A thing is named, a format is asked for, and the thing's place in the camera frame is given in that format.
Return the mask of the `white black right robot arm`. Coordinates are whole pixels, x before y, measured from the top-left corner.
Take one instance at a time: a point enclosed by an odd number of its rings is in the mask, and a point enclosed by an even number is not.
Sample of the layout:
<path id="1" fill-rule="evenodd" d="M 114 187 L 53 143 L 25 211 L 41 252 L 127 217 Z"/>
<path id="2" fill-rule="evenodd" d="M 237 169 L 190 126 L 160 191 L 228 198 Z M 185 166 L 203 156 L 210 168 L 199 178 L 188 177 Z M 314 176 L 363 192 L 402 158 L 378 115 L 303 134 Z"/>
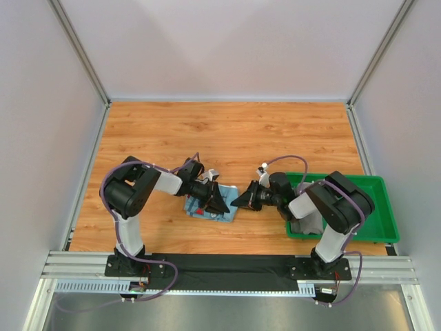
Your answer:
<path id="1" fill-rule="evenodd" d="M 272 206 L 297 232 L 321 234 L 309 257 L 291 260 L 291 277 L 302 280 L 350 280 L 346 247 L 375 210 L 372 198 L 339 171 L 297 186 L 285 172 L 263 173 L 231 205 L 253 211 Z"/>

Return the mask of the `grey terry towel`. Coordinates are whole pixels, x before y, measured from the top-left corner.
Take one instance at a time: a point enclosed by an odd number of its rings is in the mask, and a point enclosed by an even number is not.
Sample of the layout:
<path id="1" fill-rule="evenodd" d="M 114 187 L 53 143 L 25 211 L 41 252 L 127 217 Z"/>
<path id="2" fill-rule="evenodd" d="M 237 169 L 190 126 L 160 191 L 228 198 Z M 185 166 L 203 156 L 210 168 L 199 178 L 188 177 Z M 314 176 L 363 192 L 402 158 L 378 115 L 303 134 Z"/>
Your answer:
<path id="1" fill-rule="evenodd" d="M 309 182 L 299 184 L 296 188 L 299 195 L 288 205 L 294 218 L 290 221 L 291 230 L 296 234 L 322 234 L 324 232 L 322 215 L 305 192 L 310 185 Z"/>

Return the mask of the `blue patterned towel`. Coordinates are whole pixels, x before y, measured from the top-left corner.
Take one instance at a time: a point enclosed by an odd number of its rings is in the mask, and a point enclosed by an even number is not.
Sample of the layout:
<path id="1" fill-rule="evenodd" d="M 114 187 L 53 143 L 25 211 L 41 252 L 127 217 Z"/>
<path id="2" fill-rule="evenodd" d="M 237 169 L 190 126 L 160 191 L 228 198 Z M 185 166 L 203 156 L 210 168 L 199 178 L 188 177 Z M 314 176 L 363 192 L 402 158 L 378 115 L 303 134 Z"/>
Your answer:
<path id="1" fill-rule="evenodd" d="M 234 185 L 219 185 L 219 191 L 223 203 L 227 206 L 229 212 L 220 212 L 218 209 L 219 205 L 215 204 L 217 201 L 203 208 L 199 199 L 187 195 L 183 208 L 186 215 L 198 219 L 231 223 L 238 210 L 237 207 L 231 205 L 231 202 L 239 197 L 239 190 Z"/>

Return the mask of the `green plastic tray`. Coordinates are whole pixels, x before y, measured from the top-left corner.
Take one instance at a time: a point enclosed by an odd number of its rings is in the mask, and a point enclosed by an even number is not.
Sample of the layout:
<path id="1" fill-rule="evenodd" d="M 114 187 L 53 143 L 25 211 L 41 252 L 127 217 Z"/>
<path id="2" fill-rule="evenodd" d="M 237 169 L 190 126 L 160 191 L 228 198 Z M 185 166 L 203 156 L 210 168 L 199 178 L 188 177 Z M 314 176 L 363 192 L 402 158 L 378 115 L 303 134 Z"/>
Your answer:
<path id="1" fill-rule="evenodd" d="M 303 173 L 288 172 L 287 177 L 294 188 L 300 183 Z M 326 174 L 310 173 L 306 176 L 306 182 L 324 179 Z M 382 177 L 366 175 L 345 176 L 354 184 L 364 190 L 373 200 L 374 212 L 365 221 L 365 224 L 357 232 L 353 241 L 366 241 L 371 243 L 397 243 L 400 235 L 393 215 L 393 210 L 387 194 L 387 188 Z M 293 239 L 320 239 L 319 234 L 298 234 L 294 232 L 292 225 L 286 225 L 286 233 Z"/>

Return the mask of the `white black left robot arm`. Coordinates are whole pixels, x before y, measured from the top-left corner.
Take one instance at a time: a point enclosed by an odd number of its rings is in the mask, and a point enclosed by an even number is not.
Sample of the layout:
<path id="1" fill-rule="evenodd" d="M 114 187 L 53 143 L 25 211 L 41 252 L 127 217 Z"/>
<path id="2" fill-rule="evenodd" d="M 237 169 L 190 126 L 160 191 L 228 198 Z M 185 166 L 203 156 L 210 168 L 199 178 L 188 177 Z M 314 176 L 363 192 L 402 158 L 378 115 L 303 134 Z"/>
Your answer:
<path id="1" fill-rule="evenodd" d="M 135 277 L 153 264 L 164 265 L 147 258 L 141 238 L 139 214 L 153 191 L 195 198 L 203 212 L 221 216 L 229 212 L 216 181 L 218 175 L 210 172 L 203 178 L 204 171 L 204 165 L 195 154 L 173 170 L 129 156 L 108 172 L 99 196 L 114 219 L 116 245 L 114 254 L 107 258 L 106 276 Z"/>

